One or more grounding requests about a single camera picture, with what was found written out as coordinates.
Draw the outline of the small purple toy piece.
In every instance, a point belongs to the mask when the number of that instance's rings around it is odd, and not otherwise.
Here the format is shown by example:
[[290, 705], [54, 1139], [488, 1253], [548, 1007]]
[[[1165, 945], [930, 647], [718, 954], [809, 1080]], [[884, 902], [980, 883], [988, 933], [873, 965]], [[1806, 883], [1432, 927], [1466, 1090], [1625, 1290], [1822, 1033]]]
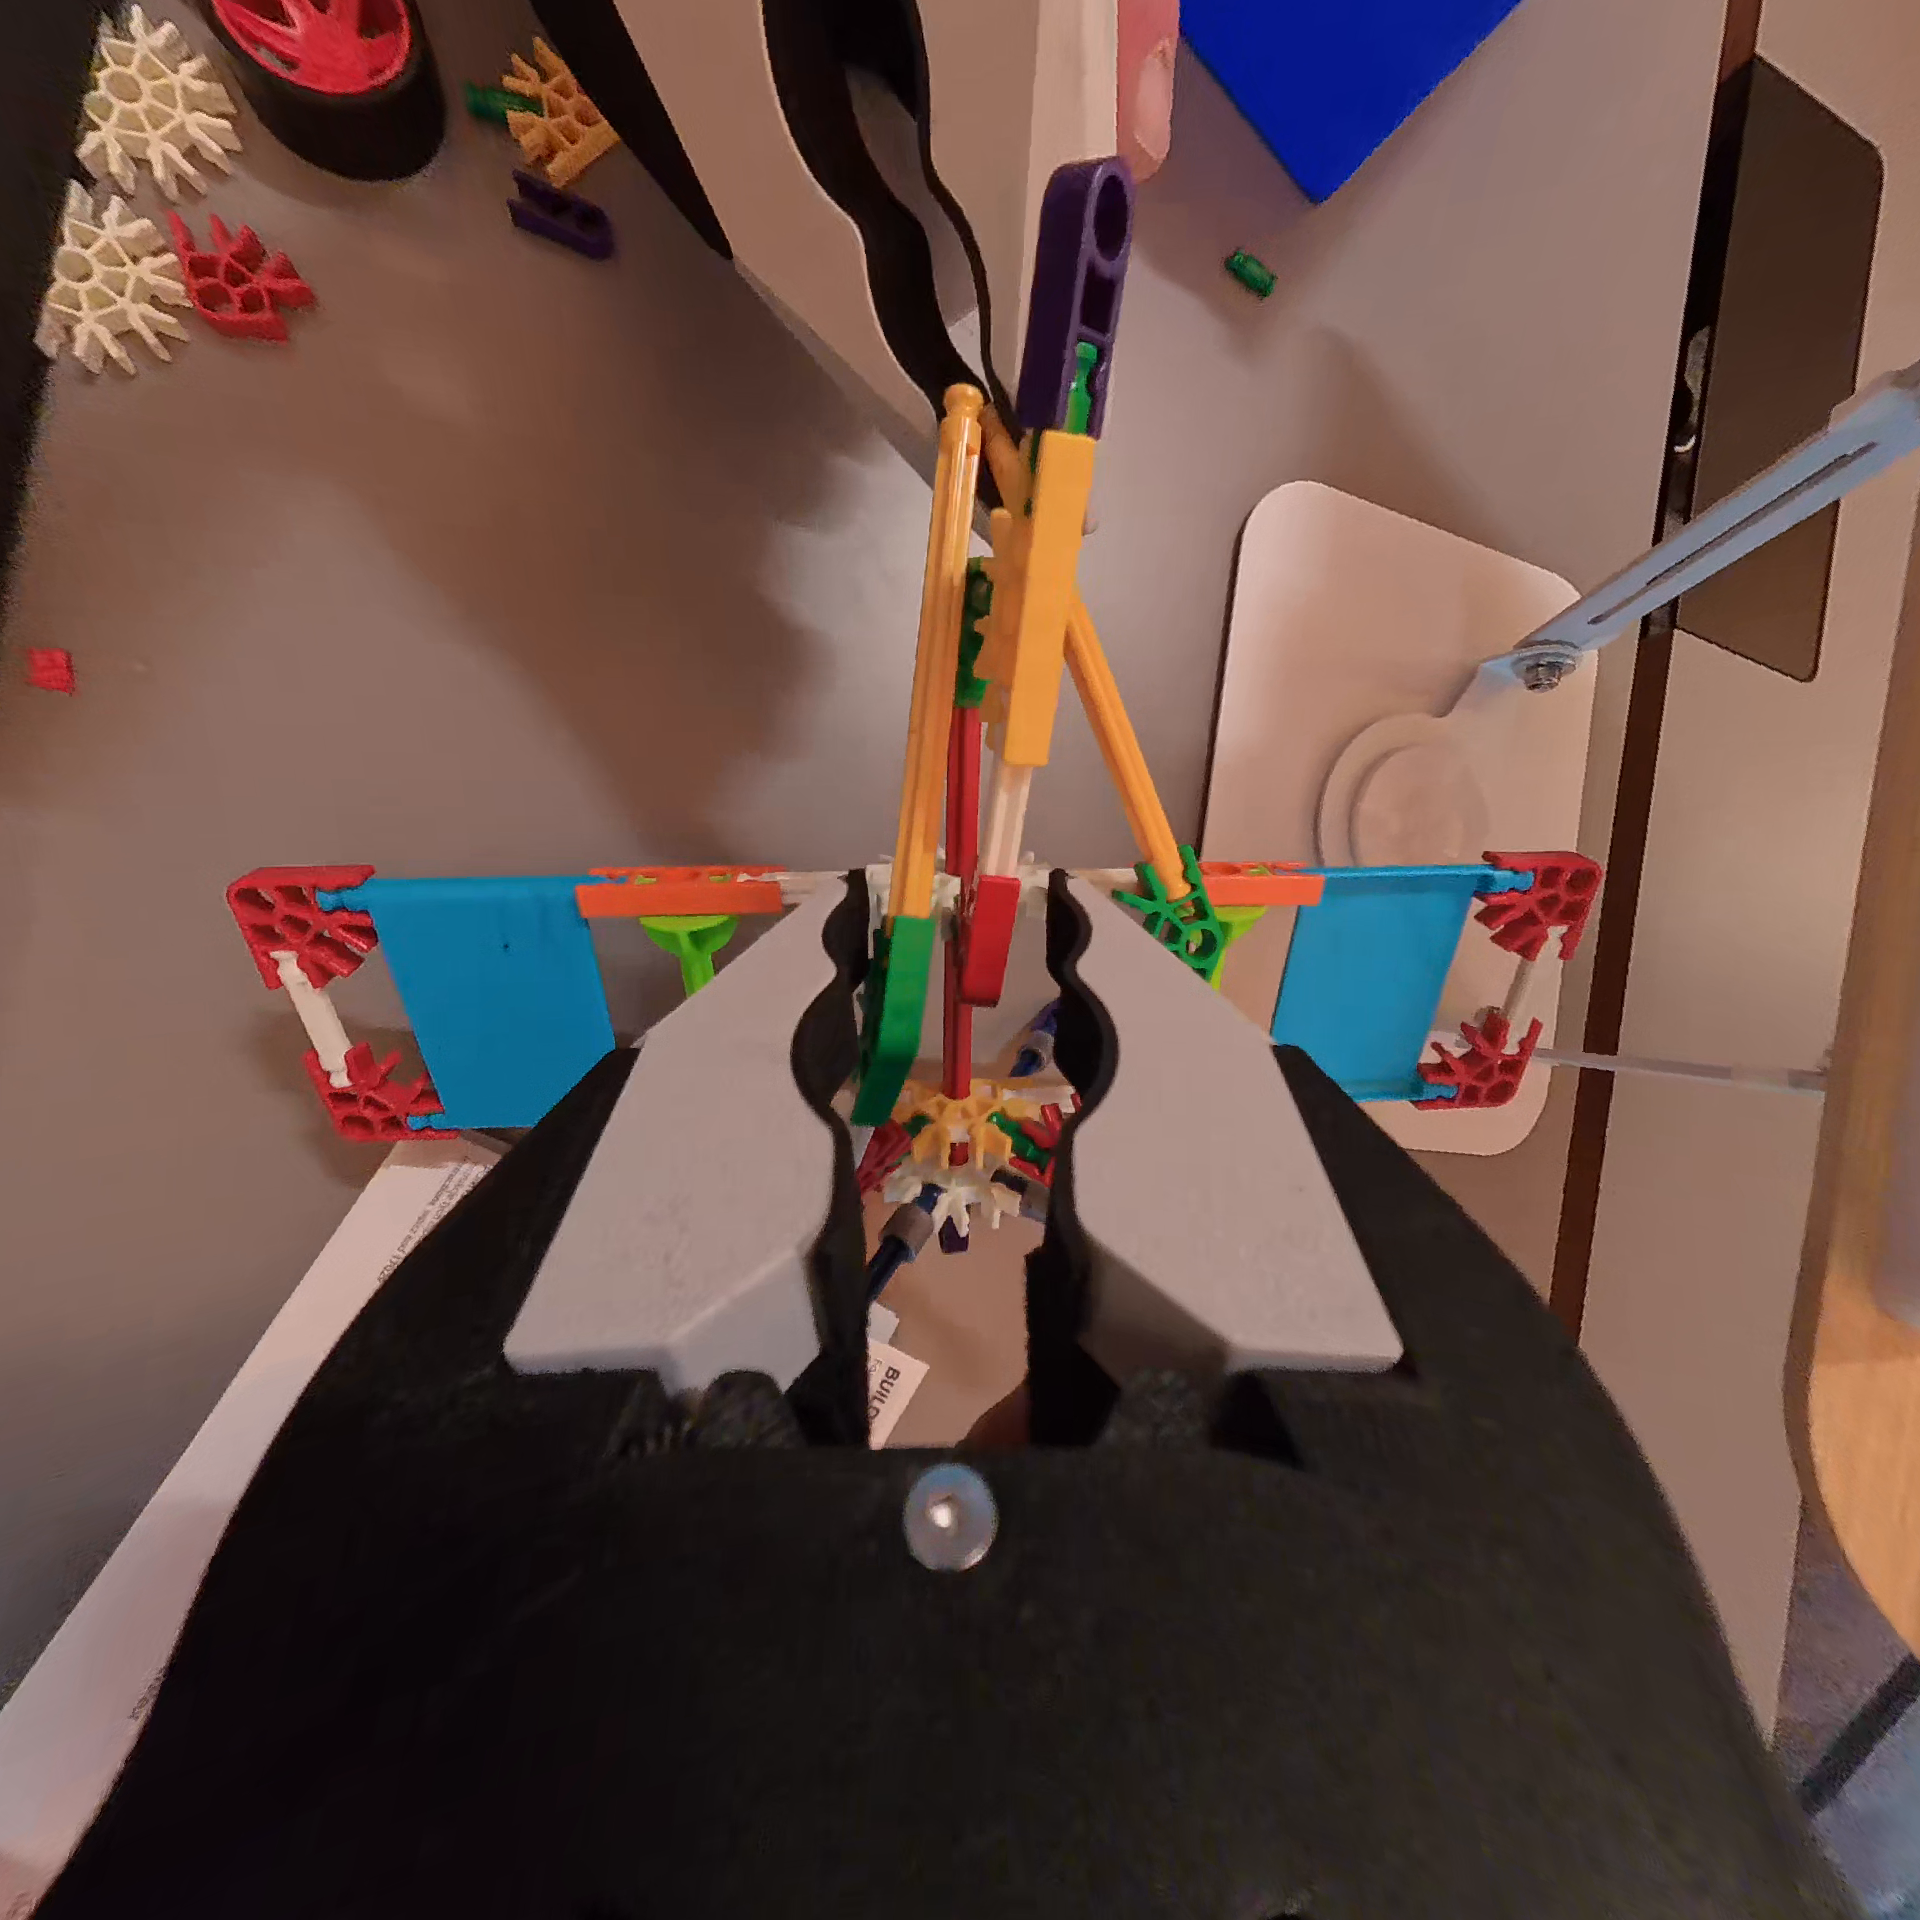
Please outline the small purple toy piece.
[[509, 217], [518, 231], [586, 259], [614, 255], [614, 227], [600, 205], [543, 179], [527, 167], [512, 168], [512, 183]]

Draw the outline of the white snowflake connector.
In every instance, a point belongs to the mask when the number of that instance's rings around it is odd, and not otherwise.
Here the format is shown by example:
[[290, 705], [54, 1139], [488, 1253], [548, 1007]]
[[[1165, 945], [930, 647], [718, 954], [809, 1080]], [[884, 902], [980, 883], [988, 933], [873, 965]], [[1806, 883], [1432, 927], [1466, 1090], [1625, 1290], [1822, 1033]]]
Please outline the white snowflake connector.
[[94, 375], [105, 363], [133, 375], [137, 361], [126, 344], [133, 337], [167, 365], [168, 342], [184, 341], [174, 311], [188, 306], [181, 259], [160, 227], [122, 199], [95, 207], [80, 183], [69, 183], [37, 349], [48, 361], [69, 353]]
[[204, 168], [231, 171], [241, 146], [232, 98], [170, 21], [129, 3], [122, 22], [103, 22], [82, 99], [80, 167], [95, 183], [137, 189], [149, 173], [168, 200], [207, 189]]

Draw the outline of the person's left hand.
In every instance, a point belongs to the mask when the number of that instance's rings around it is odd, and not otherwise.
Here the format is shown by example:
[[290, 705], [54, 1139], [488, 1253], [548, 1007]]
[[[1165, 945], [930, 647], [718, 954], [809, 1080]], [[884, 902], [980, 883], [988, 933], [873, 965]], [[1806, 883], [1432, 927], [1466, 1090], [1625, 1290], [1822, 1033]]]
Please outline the person's left hand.
[[1116, 30], [1116, 152], [1144, 183], [1167, 157], [1181, 3], [1117, 0]]

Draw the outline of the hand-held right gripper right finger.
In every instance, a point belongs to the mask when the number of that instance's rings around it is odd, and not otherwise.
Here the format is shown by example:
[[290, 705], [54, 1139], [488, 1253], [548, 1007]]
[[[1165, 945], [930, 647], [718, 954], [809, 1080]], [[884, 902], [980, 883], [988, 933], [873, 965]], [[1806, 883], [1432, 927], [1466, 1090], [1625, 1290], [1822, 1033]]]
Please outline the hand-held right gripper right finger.
[[1169, 1375], [1389, 1370], [1375, 1279], [1272, 1047], [1089, 879], [1047, 879], [1057, 1066], [1077, 1111], [1026, 1267], [1028, 1435], [1095, 1438]]

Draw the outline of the colourful construction toy airplane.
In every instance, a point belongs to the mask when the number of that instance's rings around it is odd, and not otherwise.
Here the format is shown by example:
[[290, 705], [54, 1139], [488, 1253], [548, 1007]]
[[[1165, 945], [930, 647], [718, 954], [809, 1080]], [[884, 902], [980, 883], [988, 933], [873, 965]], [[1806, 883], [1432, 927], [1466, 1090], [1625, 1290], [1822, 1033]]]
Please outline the colourful construction toy airplane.
[[[1047, 179], [1015, 438], [952, 385], [935, 461], [895, 861], [870, 875], [877, 930], [858, 1016], [857, 1179], [909, 1227], [960, 1245], [974, 1215], [1040, 1215], [1068, 1105], [1048, 1070], [1057, 1007], [1007, 1079], [974, 1074], [975, 1009], [998, 1000], [1028, 893], [1017, 829], [1048, 760], [1061, 681], [1095, 729], [1140, 859], [1103, 879], [1121, 912], [1216, 985], [1265, 912], [1293, 912], [1270, 1037], [1357, 1101], [1487, 1112], [1520, 1095], [1545, 1021], [1517, 1030], [1550, 941], [1570, 959], [1602, 865], [1572, 849], [1470, 847], [1429, 861], [1204, 861], [1169, 835], [1089, 615], [1068, 594], [1089, 498], [1136, 183], [1121, 157]], [[800, 902], [774, 869], [381, 879], [370, 869], [253, 871], [228, 909], [271, 992], [300, 1009], [303, 1066], [334, 1128], [400, 1142], [527, 1128], [614, 1045], [592, 944], [632, 920], [713, 985], [743, 919]]]

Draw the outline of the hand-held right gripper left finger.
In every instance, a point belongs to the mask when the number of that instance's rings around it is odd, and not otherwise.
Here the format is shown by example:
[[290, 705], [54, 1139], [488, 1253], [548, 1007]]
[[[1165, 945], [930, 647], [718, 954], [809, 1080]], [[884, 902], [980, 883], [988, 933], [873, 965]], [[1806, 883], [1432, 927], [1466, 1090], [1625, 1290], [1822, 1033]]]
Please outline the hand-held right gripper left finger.
[[637, 1045], [502, 1352], [522, 1375], [724, 1374], [797, 1387], [864, 1449], [868, 1289], [848, 1123], [864, 873], [821, 879]]

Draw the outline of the red toy wheel black tyre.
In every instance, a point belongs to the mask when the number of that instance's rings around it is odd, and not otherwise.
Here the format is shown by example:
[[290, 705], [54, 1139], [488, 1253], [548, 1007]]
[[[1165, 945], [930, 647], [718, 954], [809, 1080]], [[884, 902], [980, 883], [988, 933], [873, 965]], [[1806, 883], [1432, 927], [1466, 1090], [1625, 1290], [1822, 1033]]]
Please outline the red toy wheel black tyre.
[[200, 1], [257, 121], [350, 179], [416, 175], [446, 134], [441, 75], [413, 1]]

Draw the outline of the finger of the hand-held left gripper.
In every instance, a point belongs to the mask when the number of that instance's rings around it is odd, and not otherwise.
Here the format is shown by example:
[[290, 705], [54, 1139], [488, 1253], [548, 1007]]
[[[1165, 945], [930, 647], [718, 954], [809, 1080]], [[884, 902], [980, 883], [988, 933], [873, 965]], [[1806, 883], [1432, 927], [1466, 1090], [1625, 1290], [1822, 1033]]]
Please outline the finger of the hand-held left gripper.
[[1015, 399], [1040, 207], [1068, 161], [1116, 152], [1116, 1], [926, 1], [926, 223], [960, 352]]
[[817, 3], [618, 1], [727, 250], [901, 451], [978, 384], [949, 331], [920, 215], [864, 136]]

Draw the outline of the red fan connector piece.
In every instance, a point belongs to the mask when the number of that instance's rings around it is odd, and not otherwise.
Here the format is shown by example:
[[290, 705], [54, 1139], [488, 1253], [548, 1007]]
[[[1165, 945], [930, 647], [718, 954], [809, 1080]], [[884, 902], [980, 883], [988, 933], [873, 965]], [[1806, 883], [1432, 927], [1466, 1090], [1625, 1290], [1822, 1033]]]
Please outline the red fan connector piece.
[[199, 318], [231, 341], [284, 344], [290, 333], [284, 311], [314, 304], [314, 289], [281, 250], [266, 250], [253, 227], [207, 217], [200, 245], [181, 213], [167, 213], [167, 227], [183, 274], [183, 287]]

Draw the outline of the yellow connector with green rod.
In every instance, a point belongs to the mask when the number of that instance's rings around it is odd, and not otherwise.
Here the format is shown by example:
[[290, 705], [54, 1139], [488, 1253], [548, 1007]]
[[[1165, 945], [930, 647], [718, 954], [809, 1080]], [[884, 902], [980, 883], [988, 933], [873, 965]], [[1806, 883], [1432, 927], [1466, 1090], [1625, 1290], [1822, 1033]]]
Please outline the yellow connector with green rod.
[[469, 115], [504, 128], [521, 160], [560, 189], [570, 189], [618, 146], [610, 121], [542, 37], [529, 56], [512, 55], [512, 71], [498, 81], [463, 81], [463, 107]]

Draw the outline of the wooden board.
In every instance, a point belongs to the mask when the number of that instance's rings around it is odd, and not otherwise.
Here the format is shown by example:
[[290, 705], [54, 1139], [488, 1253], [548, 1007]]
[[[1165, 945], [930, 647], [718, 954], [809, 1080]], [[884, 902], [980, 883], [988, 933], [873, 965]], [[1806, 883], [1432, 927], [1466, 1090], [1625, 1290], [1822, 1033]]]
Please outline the wooden board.
[[1917, 1650], [1917, 1330], [1877, 1299], [1872, 1200], [1839, 1162], [1815, 1174], [1784, 1418], [1808, 1504], [1887, 1627]]

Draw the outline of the white metal stand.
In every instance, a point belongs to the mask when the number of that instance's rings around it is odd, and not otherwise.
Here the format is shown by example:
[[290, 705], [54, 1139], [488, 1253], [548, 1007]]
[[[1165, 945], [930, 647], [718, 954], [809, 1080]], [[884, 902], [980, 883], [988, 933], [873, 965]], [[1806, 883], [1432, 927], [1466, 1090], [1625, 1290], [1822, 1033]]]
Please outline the white metal stand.
[[1400, 1145], [1513, 1149], [1545, 1105], [1562, 930], [1524, 879], [1574, 847], [1592, 653], [1916, 449], [1916, 368], [1581, 598], [1559, 575], [1336, 488], [1244, 523], [1201, 856], [1293, 864], [1224, 982]]

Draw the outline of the white instruction booklet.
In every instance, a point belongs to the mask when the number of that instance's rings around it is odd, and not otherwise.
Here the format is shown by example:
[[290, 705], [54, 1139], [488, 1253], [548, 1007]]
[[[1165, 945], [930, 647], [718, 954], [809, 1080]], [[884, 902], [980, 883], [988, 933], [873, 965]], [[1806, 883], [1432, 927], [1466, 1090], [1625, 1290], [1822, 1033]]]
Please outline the white instruction booklet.
[[292, 1405], [404, 1256], [509, 1151], [398, 1145], [4, 1705], [4, 1914], [32, 1914], [152, 1707], [231, 1513]]

